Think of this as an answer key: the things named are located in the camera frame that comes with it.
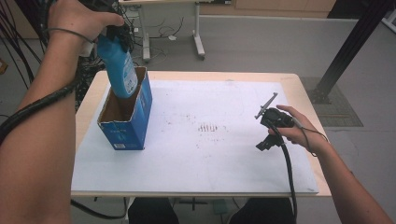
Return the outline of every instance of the open box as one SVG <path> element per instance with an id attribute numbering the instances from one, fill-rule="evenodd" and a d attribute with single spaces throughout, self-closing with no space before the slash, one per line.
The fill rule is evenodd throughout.
<path id="1" fill-rule="evenodd" d="M 116 150 L 144 149 L 152 104 L 146 67 L 136 67 L 138 86 L 131 97 L 118 98 L 110 88 L 97 123 Z"/>

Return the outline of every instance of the white paper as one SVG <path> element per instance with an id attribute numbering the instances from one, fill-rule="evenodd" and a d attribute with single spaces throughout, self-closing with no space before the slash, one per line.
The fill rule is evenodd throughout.
<path id="1" fill-rule="evenodd" d="M 153 103 L 145 149 L 117 151 L 96 124 L 76 156 L 72 190 L 188 195 L 290 192 L 282 149 L 259 151 L 268 134 L 254 116 L 287 105 L 280 83 L 150 81 Z M 297 193 L 318 193 L 305 149 L 287 144 Z"/>

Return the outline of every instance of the desk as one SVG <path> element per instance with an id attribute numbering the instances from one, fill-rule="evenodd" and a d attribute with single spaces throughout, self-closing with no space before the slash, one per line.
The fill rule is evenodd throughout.
<path id="1" fill-rule="evenodd" d="M 279 83 L 283 92 L 289 102 L 289 105 L 293 105 L 299 111 L 303 112 L 307 115 L 307 117 L 313 122 L 313 124 L 317 127 L 317 129 L 324 133 L 320 122 L 318 120 L 318 116 L 315 113 L 315 110 L 309 99 L 305 93 L 303 85 L 300 79 L 293 74 L 265 74 L 265 73 L 207 73 L 207 72 L 157 72 L 157 71 L 148 71 L 148 75 L 150 80 L 209 80 L 209 81 L 225 81 L 225 80 L 234 80 L 234 81 L 246 81 L 246 82 L 276 82 Z M 77 148 L 83 142 L 84 134 L 90 127 L 90 123 L 92 121 L 92 116 L 95 114 L 95 110 L 97 106 L 102 101 L 104 96 L 104 92 L 108 85 L 108 79 L 105 72 L 100 72 L 96 75 L 93 80 L 90 89 L 88 90 L 84 101 L 82 102 L 81 107 L 77 113 Z M 320 165 L 316 158 L 313 158 L 309 153 L 306 153 L 307 158 L 309 160 L 310 166 L 312 167 L 314 177 L 316 179 L 318 185 L 318 193 L 317 194 L 297 194 L 298 196 L 330 196 L 329 187 L 324 179 L 323 173 L 321 171 Z M 131 192 L 128 190 L 118 191 L 114 190 L 112 192 L 109 191 L 89 191 L 89 190 L 74 190 L 72 187 L 72 195 L 73 196 L 246 196 L 246 197 L 254 197 L 254 196 L 288 196 L 288 193 L 244 193 L 244 192 L 227 192 L 227 193 L 208 193 L 208 192 L 167 192 L 167 193 L 158 193 L 158 192 Z"/>
<path id="2" fill-rule="evenodd" d="M 122 6 L 134 6 L 137 8 L 137 12 L 139 15 L 140 26 L 143 33 L 143 61 L 148 63 L 150 60 L 150 52 L 149 52 L 149 34 L 146 31 L 145 24 L 145 9 L 151 7 L 151 10 L 155 10 L 156 13 L 160 14 L 165 10 L 171 9 L 173 6 L 167 6 L 169 4 L 174 3 L 182 3 L 187 4 L 192 7 L 192 15 L 195 18 L 195 27 L 192 31 L 192 36 L 195 41 L 195 46 L 197 48 L 198 55 L 204 59 L 205 51 L 202 45 L 201 37 L 199 35 L 199 11 L 200 4 L 199 0 L 120 0 L 120 5 Z"/>

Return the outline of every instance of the spray bottle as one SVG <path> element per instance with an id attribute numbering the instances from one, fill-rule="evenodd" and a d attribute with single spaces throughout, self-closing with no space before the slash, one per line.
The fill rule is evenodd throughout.
<path id="1" fill-rule="evenodd" d="M 129 51 L 122 49 L 117 37 L 110 40 L 104 35 L 99 35 L 97 52 L 105 62 L 114 94 L 120 98 L 129 98 L 137 87 L 136 71 Z"/>

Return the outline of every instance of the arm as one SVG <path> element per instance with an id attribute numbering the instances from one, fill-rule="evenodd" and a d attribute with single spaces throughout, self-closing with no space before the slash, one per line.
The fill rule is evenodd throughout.
<path id="1" fill-rule="evenodd" d="M 89 11 L 77 0 L 59 0 L 49 27 L 95 39 L 107 25 L 122 25 L 116 14 Z M 19 108 L 59 90 L 75 75 L 83 39 L 50 33 L 35 81 Z M 75 95 L 34 114 L 0 146 L 0 223 L 69 223 L 70 187 L 76 152 Z"/>
<path id="2" fill-rule="evenodd" d="M 289 112 L 305 128 L 316 131 L 307 117 L 293 107 L 278 105 L 277 108 Z M 307 147 L 301 129 L 293 127 L 279 128 L 278 130 L 292 143 Z M 348 170 L 332 145 L 318 133 L 309 131 L 305 131 L 305 133 L 312 152 L 318 156 L 341 221 L 343 223 L 392 223 L 381 206 Z"/>

